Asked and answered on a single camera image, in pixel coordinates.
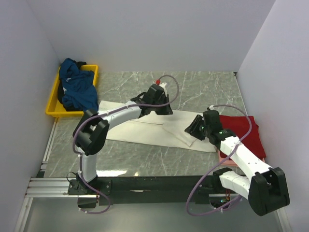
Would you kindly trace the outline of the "white t shirt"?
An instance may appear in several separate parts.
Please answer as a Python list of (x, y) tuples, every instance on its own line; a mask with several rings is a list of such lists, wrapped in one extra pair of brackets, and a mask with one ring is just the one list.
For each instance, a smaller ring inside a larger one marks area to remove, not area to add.
[(109, 130), (107, 139), (145, 145), (183, 148), (202, 152), (216, 152), (208, 139), (196, 139), (184, 130), (198, 115), (196, 112), (173, 111), (159, 116), (154, 112), (140, 119), (130, 120)]

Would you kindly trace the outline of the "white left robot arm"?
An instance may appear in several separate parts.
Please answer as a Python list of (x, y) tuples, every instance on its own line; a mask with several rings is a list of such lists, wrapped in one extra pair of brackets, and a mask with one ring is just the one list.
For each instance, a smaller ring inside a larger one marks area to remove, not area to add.
[(85, 194), (99, 192), (96, 171), (97, 153), (105, 145), (109, 130), (133, 119), (155, 112), (172, 115), (169, 94), (163, 89), (149, 89), (126, 102), (123, 106), (99, 113), (88, 110), (73, 132), (73, 151), (78, 155), (76, 180)]

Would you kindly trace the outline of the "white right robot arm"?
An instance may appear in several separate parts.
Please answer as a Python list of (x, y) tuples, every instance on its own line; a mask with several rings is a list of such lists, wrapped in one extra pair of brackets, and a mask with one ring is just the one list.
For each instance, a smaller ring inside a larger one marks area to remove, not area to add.
[(238, 175), (230, 168), (213, 172), (211, 183), (206, 186), (207, 192), (231, 190), (247, 199), (259, 216), (290, 204), (284, 171), (261, 161), (232, 130), (223, 128), (217, 111), (210, 110), (197, 115), (185, 132), (201, 141), (208, 139), (244, 173), (243, 176)]

